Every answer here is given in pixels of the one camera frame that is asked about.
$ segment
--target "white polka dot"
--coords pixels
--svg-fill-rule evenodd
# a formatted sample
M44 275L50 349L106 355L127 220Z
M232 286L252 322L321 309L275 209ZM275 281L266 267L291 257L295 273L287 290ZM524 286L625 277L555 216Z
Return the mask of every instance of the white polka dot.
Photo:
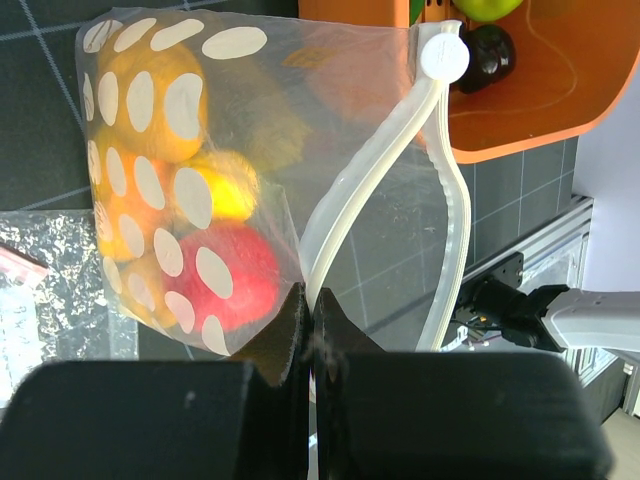
M144 132L153 117L153 80L149 72L140 72L127 92L129 120L136 132Z
M136 221L129 215L122 214L118 220L120 235L134 257L140 258L144 253L144 236Z
M177 277L182 273L184 268L182 250L173 235L163 228L157 229L153 235L153 248L164 273L170 277Z
M113 193L119 197L127 193L127 178L124 176L124 167L118 151L113 147L109 147L107 150L107 175Z
M164 193L153 165L146 157L136 158L133 164L133 175L140 196L150 207L162 210L165 205Z
M191 333L196 322L196 314L191 302L177 292L167 292L164 296L164 302L178 320L184 333Z
M163 28L151 39L151 50L154 52L166 50L167 48L173 47L176 43L180 43L200 33L203 28L204 23L195 18L188 18L171 27Z
M100 185L102 181L102 167L100 166L100 154L98 146L93 140L87 142L87 158L89 160L89 178L94 185Z
M192 168L181 168L176 173L173 191L187 219L198 228L207 228L211 223L213 199L203 176Z
M209 289L222 299L233 294L233 279L224 261L206 247L196 253L196 270Z
M84 98L84 111L87 116L87 122L93 120L93 114L95 113L95 103L93 101L93 88L91 87L91 80L89 75L84 74L84 84L82 85L82 96Z
M113 44L113 50L117 53L124 52L127 48L140 40L155 24L155 18L144 18L133 25L128 26L116 39L116 42Z
M165 337L169 337L169 334L165 331L164 328L162 328L162 326L158 323L158 321L153 317L151 317L151 325L153 326L153 328L155 328L158 332L163 334Z
M169 127L185 140L200 134L198 110L202 95L202 78L195 73L184 73L176 78L164 97L164 111Z
M98 236L105 242L110 242L113 240L113 228L111 228L111 222L109 221L107 210L99 201L95 202L93 210L96 217L96 230L98 231Z
M156 303L153 301L151 291L140 275L137 273L129 275L127 285L129 286L129 293L131 293L131 296L136 302L144 305L152 312L156 309Z
M98 84L98 107L104 123L112 126L118 115L118 79L113 72L105 73Z
M267 35L257 27L235 27L216 33L202 45L202 53L214 60L246 57L260 51Z
M202 342L204 345L218 355L231 355L224 340L224 332L220 325L220 320L214 315L209 315L202 326Z
M114 32L122 28L122 23L117 20L105 20L96 23L84 36L82 47L87 53L99 52L102 46L109 40Z
M118 272L118 267L116 266L116 262L113 261L111 257L104 257L102 259L102 269L104 270L104 275L107 277L107 281L114 292L117 294L122 293L122 281L120 280L120 273Z

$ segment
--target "orange fruit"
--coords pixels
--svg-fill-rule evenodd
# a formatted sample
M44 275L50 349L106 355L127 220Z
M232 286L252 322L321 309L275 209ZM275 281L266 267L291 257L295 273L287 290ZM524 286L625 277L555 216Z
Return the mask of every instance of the orange fruit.
M163 31L156 24L125 49L120 37L127 27L107 41L95 80L98 110L130 150L181 162L195 155L206 136L207 86L200 63L182 43L153 43Z
M164 191L172 168L136 155L107 129L89 140L98 249L116 262L153 248L153 235L171 219Z
M407 35L398 29L359 38L356 31L342 31L323 39L322 50L308 46L289 58L303 68L311 91L333 112L347 121L377 125L413 85Z
M127 265L120 276L120 303L125 314L154 328L157 328L155 324L161 328L175 325L176 317L165 302L165 277L154 254L145 255Z

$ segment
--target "red apple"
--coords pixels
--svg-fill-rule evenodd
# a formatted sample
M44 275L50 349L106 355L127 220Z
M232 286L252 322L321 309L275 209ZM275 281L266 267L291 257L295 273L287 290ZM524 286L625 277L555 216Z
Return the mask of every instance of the red apple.
M167 280L167 290L193 307L194 330L210 316L226 332L264 318L278 300L280 273L269 243L236 221L213 223L180 241L182 272Z

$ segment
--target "green apple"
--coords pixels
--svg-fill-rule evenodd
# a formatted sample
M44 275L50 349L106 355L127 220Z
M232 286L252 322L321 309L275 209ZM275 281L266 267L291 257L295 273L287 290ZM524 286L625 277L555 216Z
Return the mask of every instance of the green apple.
M523 0L453 0L458 10L476 22L495 22L509 15Z

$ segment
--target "yellow lemon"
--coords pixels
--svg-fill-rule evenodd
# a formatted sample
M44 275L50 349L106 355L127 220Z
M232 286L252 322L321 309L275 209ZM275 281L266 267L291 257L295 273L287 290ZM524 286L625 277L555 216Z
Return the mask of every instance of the yellow lemon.
M183 181L189 173L191 183ZM259 182L255 170L247 159L235 151L200 152L176 170L174 182L174 207L181 215L190 217L192 206L186 199L210 209L214 220L247 220L258 203ZM202 224L192 221L199 228Z

